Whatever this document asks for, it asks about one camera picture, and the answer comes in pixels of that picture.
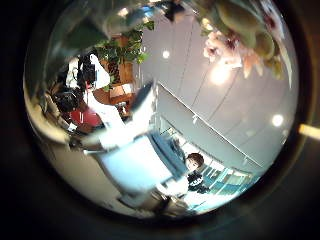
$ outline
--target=white ceiling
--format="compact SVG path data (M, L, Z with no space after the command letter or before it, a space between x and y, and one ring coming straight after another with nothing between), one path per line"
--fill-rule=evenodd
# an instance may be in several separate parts
M155 21L154 31L144 32L143 46L149 58L140 65L136 76L141 82L158 81L182 106L197 114L199 121L211 128L215 135L227 140L225 144L233 145L260 165L250 171L264 171L282 148L297 104L298 69L292 40L286 28L285 31L285 45L293 66L291 89L286 70L285 78L277 80L266 68L262 77L253 69L247 79L241 68L233 69L215 78L230 74L223 84L214 84L215 63L203 56L207 37L201 36L200 27L192 16L177 24L161 17ZM168 59L162 57L165 50L170 52ZM280 127L271 123L275 114L284 117ZM199 132L193 131L189 140L198 139L197 134ZM204 149L209 148L206 143L195 143ZM216 148L211 146L210 149L209 153L215 156Z

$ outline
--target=dark hair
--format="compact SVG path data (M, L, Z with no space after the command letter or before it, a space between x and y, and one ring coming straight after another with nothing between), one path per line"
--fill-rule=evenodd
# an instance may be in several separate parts
M198 168L201 167L204 163L203 156L200 153L190 153L187 158L192 158L198 163Z

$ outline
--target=red object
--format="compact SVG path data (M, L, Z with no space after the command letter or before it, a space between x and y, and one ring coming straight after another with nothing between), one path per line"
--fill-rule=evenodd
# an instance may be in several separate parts
M78 124L87 123L93 127L99 126L102 123L100 117L90 108L87 108L84 112L74 110L70 112L70 117Z

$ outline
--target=white cloth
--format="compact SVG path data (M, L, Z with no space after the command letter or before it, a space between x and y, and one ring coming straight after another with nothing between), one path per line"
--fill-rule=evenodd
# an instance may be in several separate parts
M124 127L124 123L115 106L98 102L93 96L93 93L87 91L83 95L83 100L89 108L99 115L101 121L106 125L106 127Z
M78 74L78 58L72 58L69 62L69 71L66 78L66 85L70 88L76 88L78 86L77 74ZM94 64L96 71L95 89L103 88L110 84L110 76L106 70L101 66L99 59L96 55L90 54L90 62Z
M157 189L167 196L178 196L188 192L189 182L186 176L183 176L178 181L170 180L163 184L158 184Z
M97 56L94 54L90 54L90 62L91 64L95 65L95 69L96 69L97 81L95 83L95 89L99 89L109 85L110 76L106 72L106 70L104 70L104 68L101 66Z

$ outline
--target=green leaves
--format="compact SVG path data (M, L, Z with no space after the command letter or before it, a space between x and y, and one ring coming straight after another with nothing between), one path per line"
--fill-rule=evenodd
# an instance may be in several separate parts
M140 64L142 62L144 62L147 58L149 57L149 55L147 53L140 53L137 57L137 63Z
M122 36L125 36L128 39L127 44L124 46L120 47L115 38L99 42L95 45L99 57L116 64L125 61L132 62L134 60L136 60L138 64L142 63L148 57L148 54L141 52L142 30L144 28L151 31L154 30L154 21L139 24L134 29L123 33Z

